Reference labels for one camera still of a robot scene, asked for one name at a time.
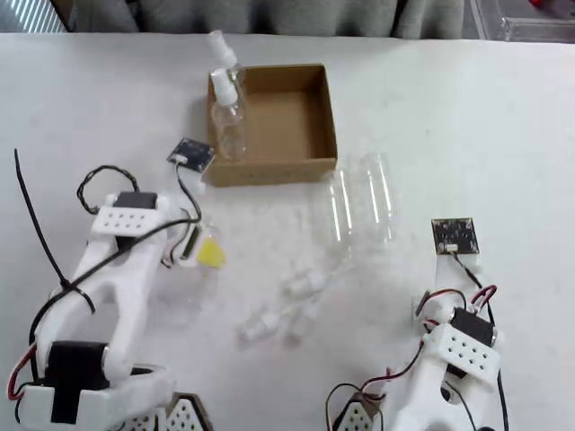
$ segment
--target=white table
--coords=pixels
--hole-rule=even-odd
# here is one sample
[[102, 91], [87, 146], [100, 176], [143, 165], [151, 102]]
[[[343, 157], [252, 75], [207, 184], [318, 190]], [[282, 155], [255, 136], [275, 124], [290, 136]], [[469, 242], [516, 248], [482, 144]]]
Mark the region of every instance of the white table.
[[[228, 262], [205, 285], [191, 273], [158, 273], [165, 295], [151, 305], [141, 359], [169, 366], [179, 390], [199, 393], [216, 430], [323, 429], [323, 401], [335, 383], [360, 383], [411, 357], [411, 298], [434, 285], [429, 220], [473, 216], [483, 267], [500, 286], [494, 310], [508, 341], [511, 429], [574, 423], [567, 325], [575, 303], [575, 48], [230, 40], [246, 65], [326, 64], [341, 159], [389, 155], [398, 246], [368, 274], [326, 293], [300, 346], [277, 336], [240, 349], [236, 325], [272, 303], [294, 270], [318, 264], [322, 247], [310, 235], [308, 186], [208, 189], [204, 212], [223, 233]], [[25, 349], [31, 318], [57, 284], [17, 187], [13, 148], [49, 244], [70, 273], [91, 223], [75, 200], [79, 180], [116, 163], [144, 188], [160, 187], [179, 139], [205, 138], [211, 66], [202, 36], [0, 37], [0, 375]], [[88, 197], [119, 185], [104, 175]], [[183, 288], [185, 305], [173, 300]], [[12, 406], [1, 409], [1, 428], [15, 427]], [[488, 419], [502, 429], [496, 395]]]

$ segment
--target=open cardboard box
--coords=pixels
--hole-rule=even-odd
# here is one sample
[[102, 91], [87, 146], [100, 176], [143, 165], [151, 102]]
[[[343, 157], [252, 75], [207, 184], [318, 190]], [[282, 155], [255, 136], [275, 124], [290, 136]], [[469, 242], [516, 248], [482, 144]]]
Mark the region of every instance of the open cardboard box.
[[[215, 186], [318, 181], [335, 169], [337, 146], [323, 65], [245, 69], [248, 154], [223, 157], [208, 169]], [[217, 150], [211, 120], [214, 88], [208, 79], [208, 143]]]

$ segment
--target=small bottle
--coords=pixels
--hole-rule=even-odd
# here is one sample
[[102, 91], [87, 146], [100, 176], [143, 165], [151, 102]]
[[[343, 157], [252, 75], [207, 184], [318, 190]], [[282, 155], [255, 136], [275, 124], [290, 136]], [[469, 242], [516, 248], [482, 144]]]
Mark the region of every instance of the small bottle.
[[216, 69], [211, 73], [211, 79], [216, 94], [211, 116], [216, 126], [219, 153], [226, 159], [241, 159], [247, 152], [243, 107], [226, 70]]
[[243, 79], [245, 78], [245, 70], [243, 69], [243, 66], [237, 62], [234, 50], [226, 43], [224, 34], [220, 30], [209, 33], [208, 43], [212, 48], [219, 65], [227, 71], [227, 74], [239, 95], [240, 103], [243, 104], [243, 95], [245, 94], [243, 91]]

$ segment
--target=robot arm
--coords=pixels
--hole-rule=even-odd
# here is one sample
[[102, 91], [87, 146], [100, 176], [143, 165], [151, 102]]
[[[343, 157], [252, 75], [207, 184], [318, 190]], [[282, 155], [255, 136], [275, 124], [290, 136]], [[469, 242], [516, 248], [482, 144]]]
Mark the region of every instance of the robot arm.
[[[142, 207], [138, 195], [154, 195], [153, 205]], [[108, 258], [121, 243], [169, 218], [167, 197], [139, 192], [108, 196], [94, 220], [75, 277]], [[20, 408], [24, 427], [103, 431], [172, 398], [175, 382], [166, 370], [134, 364], [135, 346], [146, 324], [148, 296], [167, 242], [163, 230], [81, 284], [96, 307], [109, 300], [118, 306], [118, 323], [108, 344], [70, 341], [80, 322], [91, 317], [81, 295], [67, 295], [49, 309], [36, 330], [42, 385], [25, 389]]]
[[[392, 431], [459, 431], [470, 426], [470, 416], [479, 428], [497, 390], [502, 334], [470, 303], [477, 286], [464, 266], [476, 266], [476, 255], [438, 256], [436, 288], [462, 291], [468, 306], [462, 308], [457, 295], [441, 295], [426, 305], [421, 318], [438, 326], [423, 336], [424, 346], [402, 400], [390, 400], [397, 395], [389, 393], [381, 406], [392, 417], [390, 407], [401, 405]], [[377, 423], [373, 429], [379, 429]]]

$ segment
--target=clear plastic container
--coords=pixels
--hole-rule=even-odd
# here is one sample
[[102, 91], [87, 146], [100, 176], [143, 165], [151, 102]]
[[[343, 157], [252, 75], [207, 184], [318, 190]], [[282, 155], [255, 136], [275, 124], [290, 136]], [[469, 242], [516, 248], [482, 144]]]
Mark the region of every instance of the clear plastic container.
[[245, 91], [243, 88], [243, 81], [245, 79], [245, 70], [243, 66], [238, 63], [234, 50], [227, 44], [224, 39], [224, 33], [220, 30], [209, 33], [208, 43], [217, 59], [217, 62], [226, 70], [230, 81], [234, 85], [239, 97], [240, 105], [244, 105]]
[[243, 107], [226, 70], [216, 69], [211, 77], [216, 93], [211, 117], [216, 127], [219, 154], [230, 160], [241, 159], [248, 149]]
[[575, 3], [540, 0], [470, 0], [480, 39], [575, 42]]
[[324, 185], [323, 194], [314, 211], [315, 225], [323, 230], [321, 241], [331, 246], [336, 261], [374, 255], [393, 242], [393, 193], [384, 154], [350, 157]]

